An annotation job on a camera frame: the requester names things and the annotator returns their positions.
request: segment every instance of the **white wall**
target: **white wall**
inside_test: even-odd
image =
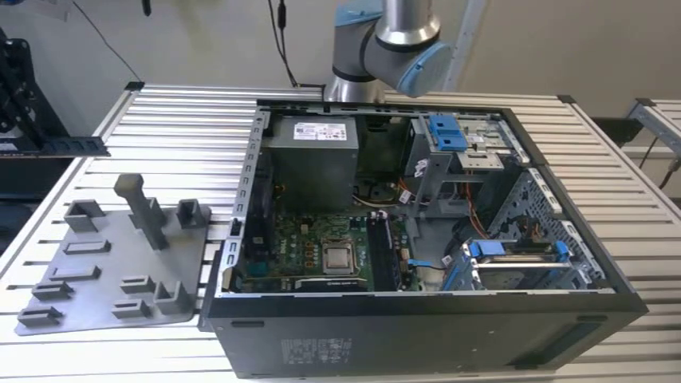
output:
[[[153,0],[149,18],[139,0],[77,2],[142,81],[289,86],[265,0]],[[323,83],[330,75],[338,2],[286,1],[287,57],[299,82]],[[463,6],[464,0],[435,0],[444,40],[455,38]],[[74,8],[66,23],[18,8],[0,7],[0,26],[29,41],[39,87],[70,134],[89,134],[133,77]]]
[[[458,91],[570,94],[592,116],[681,99],[681,1],[487,0]]]

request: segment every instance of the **metal profile rail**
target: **metal profile rail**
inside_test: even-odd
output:
[[[681,157],[681,101],[639,98],[628,118],[635,118]]]
[[[25,338],[14,335],[13,327],[55,241],[66,232],[61,222],[66,204],[87,196],[103,210],[122,209],[123,201],[110,190],[122,172],[143,174],[145,194],[161,204],[198,198],[210,205],[211,243],[201,273],[201,283],[206,282],[213,253],[226,235],[257,98],[315,100],[319,94],[146,85],[121,96],[97,130],[111,157],[74,160],[0,258],[0,377],[69,383],[165,382],[182,373],[186,380],[235,381],[214,336],[195,330],[195,318],[169,326]],[[554,374],[373,377],[371,381],[681,381],[681,214],[578,106],[555,97],[462,93],[431,93],[414,100],[387,94],[387,102],[512,109],[650,314]]]

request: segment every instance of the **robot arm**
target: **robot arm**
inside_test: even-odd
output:
[[[435,85],[451,59],[430,0],[355,0],[335,10],[326,101],[382,102],[381,82],[408,97]]]

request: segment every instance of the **gray 3d-printed holder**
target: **gray 3d-printed holder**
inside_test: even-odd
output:
[[[187,321],[198,290],[210,210],[183,199],[161,209],[123,174],[113,190],[130,211],[73,201],[70,230],[18,313],[18,335]]]

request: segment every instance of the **power supply label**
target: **power supply label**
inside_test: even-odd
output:
[[[345,124],[298,122],[293,128],[294,140],[345,141]]]
[[[283,364],[345,364],[350,360],[351,338],[282,339]]]

